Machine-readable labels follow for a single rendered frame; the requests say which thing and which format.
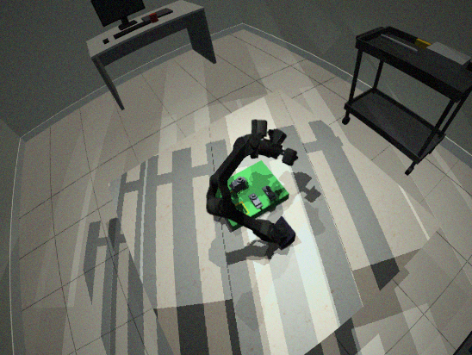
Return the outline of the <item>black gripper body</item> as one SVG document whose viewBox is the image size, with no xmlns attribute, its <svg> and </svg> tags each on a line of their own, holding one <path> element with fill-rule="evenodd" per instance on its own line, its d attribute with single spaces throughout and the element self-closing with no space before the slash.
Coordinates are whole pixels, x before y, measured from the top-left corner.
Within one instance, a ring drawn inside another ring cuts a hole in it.
<svg viewBox="0 0 472 355">
<path fill-rule="evenodd" d="M 263 141 L 267 141 L 267 139 L 264 139 Z M 269 141 L 267 141 L 267 142 L 269 143 Z M 279 154 L 281 154 L 283 156 L 282 162 L 284 164 L 291 165 L 291 166 L 294 164 L 295 156 L 297 154 L 296 151 L 294 151 L 293 149 L 290 149 L 290 148 L 287 148 L 284 151 L 283 149 L 281 149 L 281 146 L 278 148 L 278 147 L 274 146 L 274 144 L 272 144 L 272 143 L 269 143 L 269 144 L 270 144 L 270 150 L 264 156 L 266 156 L 268 158 L 272 157 L 274 159 L 277 159 L 277 156 L 279 156 Z"/>
</svg>

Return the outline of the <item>green rectangular slab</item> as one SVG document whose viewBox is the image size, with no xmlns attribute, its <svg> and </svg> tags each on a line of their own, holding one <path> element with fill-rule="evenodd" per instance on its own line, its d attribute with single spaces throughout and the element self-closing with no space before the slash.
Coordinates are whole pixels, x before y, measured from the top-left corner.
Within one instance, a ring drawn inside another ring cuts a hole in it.
<svg viewBox="0 0 472 355">
<path fill-rule="evenodd" d="M 289 193 L 262 160 L 231 176 L 227 180 L 230 192 L 233 190 L 229 185 L 237 177 L 244 177 L 247 182 L 243 190 L 231 193 L 232 203 L 251 218 L 257 218 L 289 199 Z"/>
</svg>

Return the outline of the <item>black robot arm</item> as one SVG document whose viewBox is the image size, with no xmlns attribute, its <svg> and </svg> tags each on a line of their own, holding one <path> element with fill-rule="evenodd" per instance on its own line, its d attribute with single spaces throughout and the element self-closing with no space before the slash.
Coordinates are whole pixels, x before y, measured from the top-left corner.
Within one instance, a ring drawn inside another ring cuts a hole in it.
<svg viewBox="0 0 472 355">
<path fill-rule="evenodd" d="M 233 144 L 233 150 L 221 164 L 218 170 L 210 177 L 209 187 L 206 195 L 206 210 L 210 215 L 227 218 L 247 227 L 253 231 L 262 241 L 279 243 L 288 238 L 290 233 L 284 226 L 271 223 L 265 219 L 251 218 L 249 215 L 236 209 L 232 203 L 232 196 L 227 186 L 227 180 L 232 176 L 242 160 L 250 155 L 251 159 L 257 159 L 258 155 L 266 155 L 270 150 L 270 144 L 263 141 L 269 136 L 269 143 L 283 149 L 282 143 L 287 135 L 280 129 L 269 129 L 267 132 L 267 121 L 259 119 L 252 120 L 252 134 L 240 136 Z M 215 197 L 220 190 L 221 198 Z"/>
</svg>

